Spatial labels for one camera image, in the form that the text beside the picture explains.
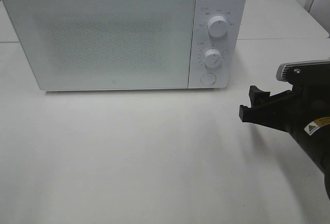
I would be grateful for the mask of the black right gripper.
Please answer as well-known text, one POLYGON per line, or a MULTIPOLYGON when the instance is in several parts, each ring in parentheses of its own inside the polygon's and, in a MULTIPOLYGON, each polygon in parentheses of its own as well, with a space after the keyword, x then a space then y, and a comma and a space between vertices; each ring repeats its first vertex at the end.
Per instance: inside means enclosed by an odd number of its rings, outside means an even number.
POLYGON ((329 85, 293 87, 270 95, 251 85, 251 106, 240 105, 242 122, 288 132, 324 174, 329 195, 329 85))

